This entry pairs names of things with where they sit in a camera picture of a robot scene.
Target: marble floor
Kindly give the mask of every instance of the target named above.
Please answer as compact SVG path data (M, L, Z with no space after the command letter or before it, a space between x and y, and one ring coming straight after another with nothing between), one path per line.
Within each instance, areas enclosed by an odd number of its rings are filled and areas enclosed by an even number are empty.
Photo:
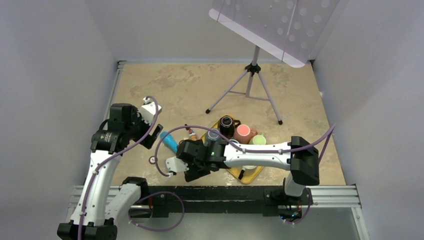
M162 106L157 123L163 125L165 131L184 124L210 127L226 114L233 115L263 133L268 144L290 141L291 136L302 136L311 143L327 131L327 117L310 64L302 68L292 68L286 64L260 65L283 125L278 125L269 102L233 93L229 93L209 114L205 114L205 110L243 72L245 65L126 64L114 102L139 107L145 96L156 97ZM245 76L233 91L244 92L247 81L248 76ZM253 79L251 95L266 98L257 75ZM195 131L198 136L205 133L200 129ZM178 142L187 137L187 131L182 129L172 136ZM321 150L322 146L323 143L320 143L317 148ZM163 177L148 162L155 147L156 144L147 150L137 146L125 153L112 185L120 185L127 176L144 177L149 185L242 185L225 169L192 182L185 182L183 173L171 178ZM163 170L164 160L172 156L174 154L171 150L165 146L160 147L158 158ZM265 167L250 185L280 185L287 174L281 169ZM332 139L321 161L319 174L321 185L345 184Z

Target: tripod leg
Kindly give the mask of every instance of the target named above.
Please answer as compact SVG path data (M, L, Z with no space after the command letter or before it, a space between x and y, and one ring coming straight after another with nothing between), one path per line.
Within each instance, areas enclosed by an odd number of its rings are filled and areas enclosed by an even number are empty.
M281 120L280 114L277 111L277 108L276 108L276 105L273 101L273 98L271 97L271 94L268 91L268 87L267 87L267 84L264 81L264 77L262 76L261 72L259 72L258 75L259 75L260 82L262 83L263 89L265 90L266 96L268 97L269 102L271 103L272 109L274 110L275 116L277 117L278 124L282 125L283 121Z
M240 80L242 80L242 78L246 75L248 73L248 71L247 70L244 70L244 72L237 78L237 80L235 80L235 82L227 89L227 90L225 90L225 92L224 92L224 94L222 94L222 96L220 96L219 98L218 98L218 100L216 100L213 104L212 104L212 106L210 106L208 109L206 109L206 113L208 114L208 113L210 113L211 112L211 110L215 107L215 105L217 105L220 101L221 101L221 99L223 99L224 97L225 97L225 95L227 95L227 93L229 92L229 91L231 91L231 89L232 88L234 88L234 86L238 83L238 82L240 82Z
M246 88L246 98L251 96L251 88L252 88L252 82L253 82L253 75L250 74L249 81L247 82L247 88Z

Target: perforated white panel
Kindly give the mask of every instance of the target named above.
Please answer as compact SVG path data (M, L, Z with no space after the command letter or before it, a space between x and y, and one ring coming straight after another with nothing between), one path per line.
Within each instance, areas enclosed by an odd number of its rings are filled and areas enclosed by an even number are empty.
M339 0L214 0L209 15L292 67L300 68Z

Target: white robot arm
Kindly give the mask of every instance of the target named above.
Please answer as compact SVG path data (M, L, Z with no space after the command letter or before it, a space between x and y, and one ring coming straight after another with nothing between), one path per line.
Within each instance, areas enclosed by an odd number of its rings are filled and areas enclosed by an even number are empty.
M269 145L237 144L238 148L224 141L204 146L201 140L185 140L178 146L176 156L168 158L165 164L170 172L184 172L187 182L219 169L252 165L284 169L290 171L284 181L284 192L287 196L297 198L302 195L306 185L320 183L318 150L312 147L293 153L283 151L308 144L298 136L292 136L291 142Z
M113 239L116 237L117 223L128 209L138 201L142 195L141 178L130 178L124 182L119 194L107 205L107 198L115 170L121 161L121 155L104 163L112 154L125 149L131 140L140 140L153 123L155 114L162 110L150 98L144 98L144 105L139 109L127 103L116 103L110 107L109 119L105 120L99 130L91 138L90 165L81 198L70 217L69 223L61 223L57 235L63 240L76 240L77 230L82 218L83 239ZM150 149L163 127L158 124L152 135L146 135L141 145Z

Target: white wall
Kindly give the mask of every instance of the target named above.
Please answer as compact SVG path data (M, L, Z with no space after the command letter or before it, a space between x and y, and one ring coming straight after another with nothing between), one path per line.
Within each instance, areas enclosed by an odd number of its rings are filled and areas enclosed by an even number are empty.
M56 239L115 69L83 0L0 2L1 239Z
M315 74L372 239L424 236L424 1L351 0Z
M249 62L255 46L209 17L212 0L86 0L119 60ZM261 61L280 62L262 51Z

